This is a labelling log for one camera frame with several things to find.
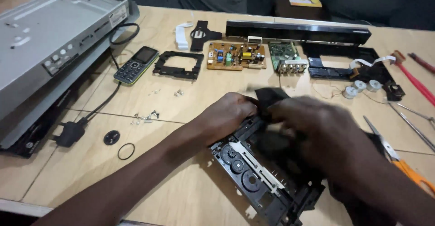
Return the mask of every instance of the sticker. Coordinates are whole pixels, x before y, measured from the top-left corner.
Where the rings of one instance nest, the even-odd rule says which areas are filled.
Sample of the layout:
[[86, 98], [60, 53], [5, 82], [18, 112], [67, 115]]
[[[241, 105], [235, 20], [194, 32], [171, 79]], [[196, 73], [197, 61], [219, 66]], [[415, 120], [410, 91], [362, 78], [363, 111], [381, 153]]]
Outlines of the sticker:
[[121, 8], [118, 8], [117, 11], [109, 15], [110, 25], [114, 28], [125, 18], [127, 18], [127, 9], [125, 8], [125, 5], [123, 5]]

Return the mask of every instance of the phone screen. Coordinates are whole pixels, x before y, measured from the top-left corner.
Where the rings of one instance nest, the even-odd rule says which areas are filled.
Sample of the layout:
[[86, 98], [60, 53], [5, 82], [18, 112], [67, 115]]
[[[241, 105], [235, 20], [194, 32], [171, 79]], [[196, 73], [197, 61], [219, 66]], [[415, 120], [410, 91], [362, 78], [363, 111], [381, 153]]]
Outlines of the phone screen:
[[156, 53], [157, 51], [152, 48], [143, 47], [133, 56], [133, 59], [145, 64], [152, 60]]

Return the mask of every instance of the green circuit board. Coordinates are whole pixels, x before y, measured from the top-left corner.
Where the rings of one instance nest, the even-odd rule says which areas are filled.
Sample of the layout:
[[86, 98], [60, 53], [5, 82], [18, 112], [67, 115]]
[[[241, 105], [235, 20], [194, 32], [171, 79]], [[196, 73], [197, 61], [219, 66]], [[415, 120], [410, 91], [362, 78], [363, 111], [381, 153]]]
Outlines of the green circuit board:
[[293, 42], [269, 42], [268, 45], [275, 71], [278, 70], [280, 60], [301, 59]]

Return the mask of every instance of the yellow book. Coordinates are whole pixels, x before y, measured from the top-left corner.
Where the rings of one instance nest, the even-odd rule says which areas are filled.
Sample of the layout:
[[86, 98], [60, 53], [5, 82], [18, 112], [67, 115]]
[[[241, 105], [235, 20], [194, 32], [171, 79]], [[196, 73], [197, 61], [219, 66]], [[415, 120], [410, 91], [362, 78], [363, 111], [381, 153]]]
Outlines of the yellow book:
[[320, 0], [289, 0], [291, 5], [307, 6], [307, 7], [322, 7]]

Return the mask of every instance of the black gear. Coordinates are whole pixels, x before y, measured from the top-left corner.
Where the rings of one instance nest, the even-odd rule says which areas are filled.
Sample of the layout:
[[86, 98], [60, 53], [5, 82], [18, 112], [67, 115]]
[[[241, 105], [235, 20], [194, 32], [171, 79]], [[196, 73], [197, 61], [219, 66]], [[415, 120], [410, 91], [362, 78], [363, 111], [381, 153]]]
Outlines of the black gear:
[[228, 157], [230, 158], [236, 157], [236, 151], [233, 148], [230, 148], [230, 150], [228, 151]]

